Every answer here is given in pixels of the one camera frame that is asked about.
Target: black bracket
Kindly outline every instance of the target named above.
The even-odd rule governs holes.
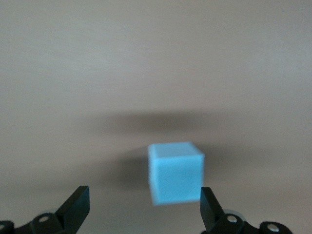
[[[225,214],[209,187],[201,188],[200,214],[206,227],[202,234],[293,234],[280,223],[263,222],[257,229],[235,214]]]
[[[79,186],[55,213],[41,214],[18,228],[12,221],[0,221],[0,234],[75,234],[89,211],[89,187]]]

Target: foam cube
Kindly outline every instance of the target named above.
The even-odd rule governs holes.
[[[149,145],[148,157],[154,205],[200,200],[204,154],[191,142]]]

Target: silver screw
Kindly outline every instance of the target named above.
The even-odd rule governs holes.
[[[49,219],[48,216],[43,216],[43,217],[41,217],[41,218],[39,219],[39,222],[42,223],[42,222],[47,221],[48,219]]]
[[[235,216],[233,216],[233,215],[229,215],[228,216],[228,221],[230,221],[231,223],[236,223],[237,222],[237,218],[235,218]]]
[[[270,229],[272,232],[275,232],[275,233],[279,232],[279,228],[272,223],[268,224],[268,229]]]

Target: beige background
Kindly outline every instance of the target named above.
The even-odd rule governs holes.
[[[0,1],[0,220],[89,185],[79,233],[198,234],[153,207],[146,146],[189,140],[258,227],[312,231],[312,1]]]

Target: blue cube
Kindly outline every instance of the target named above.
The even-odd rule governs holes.
[[[148,157],[154,205],[200,200],[204,154],[191,142],[149,145]]]

